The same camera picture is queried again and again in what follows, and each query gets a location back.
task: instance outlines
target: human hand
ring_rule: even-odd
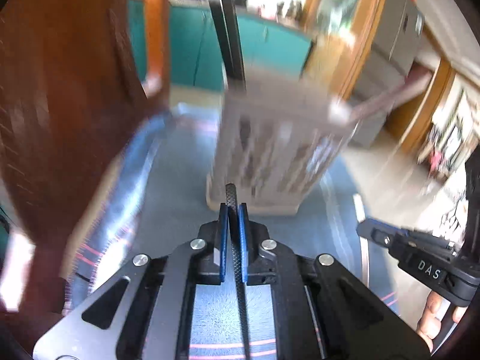
[[[442,300],[443,298],[438,293],[433,291],[430,292],[425,303],[423,315],[417,324],[417,334],[425,340],[430,352],[434,348],[432,340],[437,337],[442,325],[441,321],[437,318],[437,313],[442,305]],[[453,313],[453,321],[459,323],[466,310],[466,307],[457,307]]]

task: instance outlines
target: silver bolt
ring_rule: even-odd
[[[262,247],[266,251],[272,251],[273,249],[275,249],[277,247],[277,243],[273,239],[265,239],[262,242]]]
[[[205,247],[207,243],[205,242],[205,240],[201,239],[201,238],[196,238],[194,239],[191,243],[190,243],[190,247],[194,250],[194,251],[199,251],[200,249],[203,249]]]
[[[332,256],[330,256],[329,254],[322,254],[319,258],[318,258],[318,261],[320,262],[320,264],[322,264],[323,266],[331,266],[333,263],[334,263],[334,259]]]
[[[138,254],[132,260],[134,266],[144,266],[148,262],[148,256],[146,254]]]

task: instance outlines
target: wooden chair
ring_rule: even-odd
[[[147,80],[127,0],[8,0],[0,11],[0,164],[36,249],[11,331],[27,350],[62,309],[67,240],[105,169],[168,107],[168,0],[145,0]]]

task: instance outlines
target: black cable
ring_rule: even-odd
[[[237,189],[234,184],[227,184],[225,190],[226,206],[229,210],[230,239],[232,242],[232,260],[235,276],[235,288],[237,290],[238,315],[240,318],[245,358],[250,360],[250,335],[248,330],[247,301],[245,296],[245,285],[242,280],[242,253],[238,225]]]

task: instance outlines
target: cabinet door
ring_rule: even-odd
[[[143,1],[128,0],[128,24],[133,59],[140,81],[145,80],[147,73],[145,18],[143,17]]]
[[[402,26],[390,58],[390,62],[395,64],[405,76],[409,74],[413,60],[417,55],[422,30],[423,15],[413,1],[407,0]]]
[[[265,25],[261,21],[248,16],[238,16],[237,22],[243,64],[249,66],[255,61],[255,55],[260,46]]]
[[[395,39],[402,23],[406,0],[385,0],[382,17],[378,24],[373,45],[387,59],[390,59]]]
[[[170,7],[171,82],[193,86],[205,15],[199,8]]]
[[[256,52],[255,64],[299,76],[310,49],[311,39],[288,28],[267,23]]]
[[[203,13],[205,14],[205,27],[200,45],[195,86],[222,92],[225,87],[222,52],[218,44],[212,14],[209,11],[204,11]]]

